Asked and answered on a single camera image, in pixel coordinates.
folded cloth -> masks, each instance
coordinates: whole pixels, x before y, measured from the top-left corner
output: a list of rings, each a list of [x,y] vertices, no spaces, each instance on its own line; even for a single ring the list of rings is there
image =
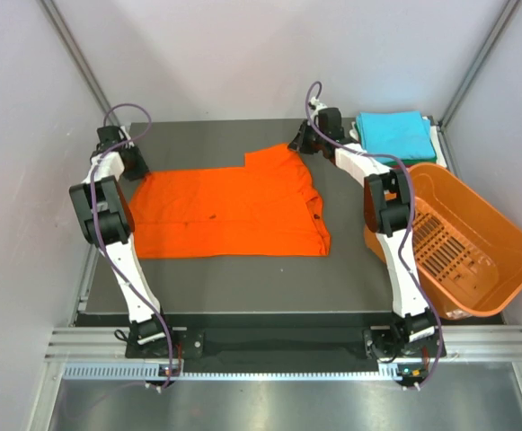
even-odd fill
[[[430,121],[418,111],[394,114],[362,112],[357,116],[362,147],[372,154],[392,154],[406,164],[435,162],[437,155],[430,142]],[[394,161],[385,157],[385,164]]]
[[[248,153],[244,167],[152,172],[130,202],[139,258],[326,256],[323,200],[295,152]]]

folded blue towel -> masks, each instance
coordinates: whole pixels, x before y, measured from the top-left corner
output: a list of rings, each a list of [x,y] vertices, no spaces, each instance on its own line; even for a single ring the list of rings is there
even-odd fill
[[[434,160],[436,153],[430,142],[430,121],[418,111],[395,114],[357,116],[362,147],[372,154],[392,154],[404,161]],[[381,163],[391,159],[379,157]]]

cable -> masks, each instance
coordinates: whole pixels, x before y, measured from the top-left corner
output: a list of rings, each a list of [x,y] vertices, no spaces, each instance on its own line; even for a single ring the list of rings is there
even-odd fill
[[[331,145],[333,145],[333,146],[335,146],[337,148],[343,149],[345,151],[348,151],[349,153],[362,155],[364,157],[370,157],[370,158],[385,157],[385,158],[394,160],[396,162],[396,164],[398,164],[398,166],[403,171],[404,177],[406,178],[406,182],[408,183],[409,190],[411,191],[411,212],[410,212],[409,217],[408,217],[408,224],[406,225],[406,230],[404,231],[403,241],[401,242],[401,245],[398,247],[398,258],[400,259],[401,263],[404,265],[404,268],[406,269],[406,271],[411,276],[412,282],[419,289],[420,294],[422,295],[422,297],[424,298],[426,303],[429,305],[429,308],[432,311],[432,313],[434,314],[434,317],[435,317],[435,319],[437,321],[437,328],[438,328],[438,349],[437,349],[437,354],[434,357],[434,363],[432,364],[432,367],[430,368],[428,375],[422,381],[422,383],[420,383],[419,386],[418,386],[418,389],[420,390],[421,388],[423,388],[426,385],[426,383],[428,383],[428,381],[432,378],[432,375],[434,374],[434,372],[437,369],[438,361],[442,357],[442,348],[444,346],[444,340],[442,339],[442,321],[440,320],[440,316],[438,316],[437,309],[434,306],[434,304],[430,301],[430,298],[426,295],[426,292],[424,292],[424,289],[422,289],[422,286],[420,285],[419,280],[414,276],[414,273],[412,272],[411,268],[406,264],[406,261],[404,260],[404,257],[403,257],[404,244],[406,243],[406,240],[408,239],[409,235],[412,232],[412,221],[414,220],[414,214],[415,214],[415,209],[414,209],[414,204],[415,204],[415,202],[414,202],[414,186],[412,184],[412,177],[411,177],[410,173],[408,172],[408,170],[406,169],[406,166],[404,165],[403,161],[401,159],[399,159],[398,157],[396,157],[395,155],[392,155],[392,154],[361,153],[361,152],[358,152],[358,151],[354,151],[354,150],[352,150],[350,148],[347,148],[346,146],[344,146],[342,144],[339,144],[338,142],[336,142],[336,141],[330,139],[328,136],[326,136],[316,126],[316,124],[314,123],[313,119],[311,118],[311,112],[310,112],[310,105],[309,105],[309,103],[310,103],[311,93],[313,92],[313,89],[315,88],[316,85],[318,85],[318,93],[316,95],[316,98],[318,99],[318,97],[321,94],[321,91],[323,90],[323,83],[321,83],[320,81],[314,81],[311,84],[311,86],[308,88],[308,92],[306,92],[306,98],[305,98],[306,119],[308,120],[308,123],[311,125],[311,127],[316,132],[316,134],[318,136],[320,136],[322,139],[324,139],[326,142],[328,142],[329,144],[331,144]]]
[[[422,364],[424,365],[425,369],[429,369],[430,365],[430,356],[429,356],[429,350],[426,346],[422,346]]]
[[[99,243],[99,250],[101,251],[102,255],[105,257],[105,259],[109,262],[109,265],[111,266],[111,268],[113,269],[115,274],[117,274],[119,277],[121,277],[123,279],[123,281],[131,289],[133,294],[135,294],[135,296],[144,305],[149,307],[149,309],[155,314],[156,318],[159,320],[159,323],[161,323],[161,326],[163,326],[163,331],[164,331],[164,334],[165,334],[166,340],[167,340],[167,347],[169,349],[169,352],[168,352],[169,353],[169,355],[168,355],[169,356],[169,373],[167,373],[167,380],[165,381],[165,383],[163,385],[163,389],[164,389],[169,385],[169,382],[171,381],[171,374],[173,373],[173,343],[171,342],[171,333],[169,331],[169,328],[167,327],[167,324],[164,321],[163,316],[161,315],[161,312],[159,310],[157,310],[150,302],[148,302],[138,292],[138,290],[136,290],[136,288],[133,286],[133,284],[130,282],[130,280],[127,278],[127,276],[125,276],[125,274],[123,274],[122,271],[117,267],[115,262],[113,262],[111,260],[111,258],[109,257],[109,254],[107,253],[107,247],[105,246],[105,243],[102,240],[101,227],[99,226],[99,212],[97,210],[97,192],[95,190],[95,180],[94,179],[95,179],[95,173],[99,169],[102,159],[110,152],[112,152],[118,148],[121,148],[122,146],[128,144],[129,142],[133,142],[138,139],[141,139],[143,136],[146,135],[146,133],[149,131],[149,129],[153,125],[153,120],[151,119],[151,116],[146,111],[146,109],[135,103],[121,103],[119,105],[113,106],[105,114],[105,118],[103,119],[102,124],[105,126],[107,124],[107,120],[108,120],[110,114],[112,114],[118,108],[122,108],[125,106],[129,106],[129,107],[137,108],[138,110],[141,110],[146,115],[147,125],[146,125],[145,130],[143,130],[143,132],[141,134],[139,134],[138,136],[131,137],[129,139],[125,139],[121,142],[118,142],[117,144],[110,146],[104,152],[102,152],[101,156],[99,156],[99,158],[97,159],[97,163],[94,165],[93,169],[91,170],[90,186],[91,186],[91,207],[92,207],[92,212],[93,212],[93,225],[95,228],[95,234],[97,236],[97,242]]]
[[[115,338],[119,341],[123,341],[124,343],[127,343],[127,346],[134,346],[135,342],[132,342],[128,339],[127,334],[123,330],[115,330],[113,332],[113,335]]]
[[[391,364],[398,357],[398,354],[401,353],[402,351],[403,351],[403,347],[402,346],[394,345],[393,355],[390,356],[388,359],[383,360],[380,357],[378,357],[378,355],[376,354],[376,352],[373,349],[373,347],[371,347],[370,348],[370,355],[372,355],[372,357],[374,359],[376,359],[376,361],[379,362],[380,364]]]

aluminum frame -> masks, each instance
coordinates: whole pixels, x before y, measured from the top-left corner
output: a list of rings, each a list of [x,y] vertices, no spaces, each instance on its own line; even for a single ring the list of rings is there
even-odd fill
[[[162,364],[167,360],[126,359],[125,346],[114,338],[115,329],[126,328],[57,328],[53,331],[41,375],[40,392],[31,413],[28,431],[46,431],[53,416],[61,380],[68,366]],[[448,356],[446,364],[510,363],[514,367],[518,386],[522,392],[522,326],[519,325],[473,325],[445,326],[443,336]],[[179,380],[192,381],[360,381],[387,380],[380,373],[346,374],[183,374]]]
[[[67,27],[65,18],[63,18],[63,15],[59,11],[56,2],[54,0],[38,0],[38,2],[42,7],[43,12],[49,18],[49,21],[53,25],[57,35],[63,42],[63,45],[65,45],[69,56],[73,59],[75,67],[83,78],[84,83],[89,88],[91,95],[99,105],[102,113],[109,112],[112,105],[109,103],[99,81],[84,57],[83,51],[81,51],[73,37],[73,33],[71,33],[71,30]],[[114,126],[121,126],[119,118],[114,112],[109,115],[109,122]]]
[[[497,42],[500,40],[500,36],[506,30],[510,19],[516,13],[520,3],[521,0],[506,0],[504,2],[504,5],[502,6],[499,15],[492,25],[488,35],[486,36],[486,39],[476,53],[472,63],[469,65],[463,80],[456,89],[455,94],[452,96],[450,103],[447,105],[442,119],[439,121],[439,124],[442,128],[446,128],[450,124],[450,121],[452,121],[452,118],[455,116],[458,108],[464,101],[464,97],[466,94],[468,94],[468,91],[473,85],[476,76],[481,71],[482,67],[486,63],[487,58],[496,46]]]

metal floor panel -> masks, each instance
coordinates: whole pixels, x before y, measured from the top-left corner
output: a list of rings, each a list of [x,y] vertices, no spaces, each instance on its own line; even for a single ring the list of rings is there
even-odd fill
[[[120,384],[63,381],[59,399],[78,416]],[[177,382],[162,395],[142,387],[115,391],[78,420],[61,410],[50,431],[522,431],[511,364],[443,364],[420,393],[391,382]]]
[[[243,165],[250,151],[290,141],[300,119],[155,123],[138,143],[153,171]],[[131,135],[144,125],[133,125]],[[326,258],[224,256],[143,259],[165,312],[372,312],[392,309],[385,266],[363,238],[362,188],[321,155],[305,156],[332,236]],[[130,197],[137,184],[123,181]],[[127,312],[109,266],[99,259],[88,313]]]

